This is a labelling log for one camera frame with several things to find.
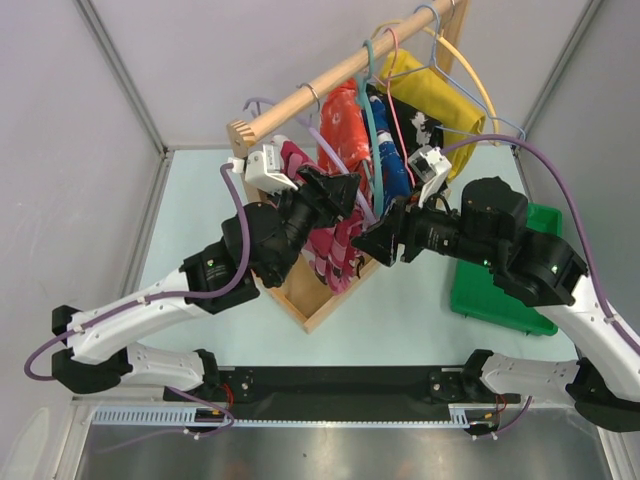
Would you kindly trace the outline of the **pink camouflage trousers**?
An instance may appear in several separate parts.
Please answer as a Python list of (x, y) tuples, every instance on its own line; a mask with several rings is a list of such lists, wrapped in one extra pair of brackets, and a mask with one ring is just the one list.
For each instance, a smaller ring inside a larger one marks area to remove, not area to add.
[[(317, 148), (318, 157), (312, 159), (284, 135), (273, 136), (271, 142), (280, 149), (284, 172), (293, 180), (300, 178), (298, 170), (303, 166), (313, 167), (329, 175), (340, 173), (340, 169), (323, 147)], [(305, 250), (312, 256), (310, 266), (316, 276), (329, 286), (333, 293), (340, 294), (357, 276), (357, 264), (363, 259), (363, 254), (353, 247), (351, 240), (363, 232), (367, 223), (362, 206), (369, 207), (372, 203), (371, 187), (367, 178), (371, 159), (366, 141), (330, 140), (328, 145), (348, 171), (360, 175), (360, 191), (364, 197), (363, 203), (355, 203), (350, 217), (333, 227), (313, 231), (305, 245)]]

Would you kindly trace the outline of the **purple hanger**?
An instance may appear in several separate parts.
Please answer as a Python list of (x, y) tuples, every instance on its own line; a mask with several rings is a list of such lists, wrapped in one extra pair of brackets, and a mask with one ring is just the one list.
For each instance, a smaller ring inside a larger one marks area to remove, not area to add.
[[(268, 106), (274, 106), (275, 102), (272, 101), (271, 99), (264, 98), (264, 97), (250, 97), (245, 101), (242, 109), (248, 110), (251, 104), (256, 105), (256, 112), (253, 114), (253, 117), (257, 118), (262, 112), (261, 110), (262, 104), (266, 104)], [(329, 157), (330, 162), (338, 169), (338, 171), (341, 174), (349, 173), (348, 168), (346, 167), (344, 162), (339, 158), (338, 154), (329, 145), (329, 143), (325, 140), (325, 138), (319, 133), (319, 131), (312, 125), (311, 119), (305, 119), (301, 115), (295, 115), (293, 119), (309, 132), (309, 134), (316, 141), (317, 145)], [(369, 206), (364, 194), (361, 191), (357, 192), (356, 203), (359, 205), (359, 207), (363, 212), (364, 225), (366, 227), (373, 225), (378, 220), (378, 218), (375, 216), (372, 208)]]

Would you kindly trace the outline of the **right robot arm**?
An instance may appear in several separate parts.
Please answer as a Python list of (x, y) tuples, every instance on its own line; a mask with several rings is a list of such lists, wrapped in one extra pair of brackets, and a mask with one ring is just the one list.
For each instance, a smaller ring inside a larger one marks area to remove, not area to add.
[(595, 276), (564, 239), (527, 225), (528, 201), (498, 177), (467, 184), (458, 210), (398, 198), (352, 244), (385, 266), (428, 250), (480, 265), (506, 295), (551, 320), (581, 356), (565, 362), (476, 350), (461, 376), (473, 401), (535, 397), (574, 408), (603, 429), (639, 429), (638, 336), (598, 299)]

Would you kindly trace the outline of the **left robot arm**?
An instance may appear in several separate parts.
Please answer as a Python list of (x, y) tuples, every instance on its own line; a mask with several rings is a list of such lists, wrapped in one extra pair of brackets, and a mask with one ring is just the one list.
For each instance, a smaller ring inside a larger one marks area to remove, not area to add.
[(214, 354), (175, 353), (141, 339), (202, 314), (216, 315), (281, 286), (310, 234), (336, 225), (354, 209), (360, 177), (299, 168), (276, 204), (239, 203), (222, 237), (153, 286), (93, 311), (67, 305), (52, 313), (64, 349), (51, 357), (54, 380), (77, 394), (119, 386), (160, 386), (167, 400), (186, 393), (211, 400), (223, 382)]

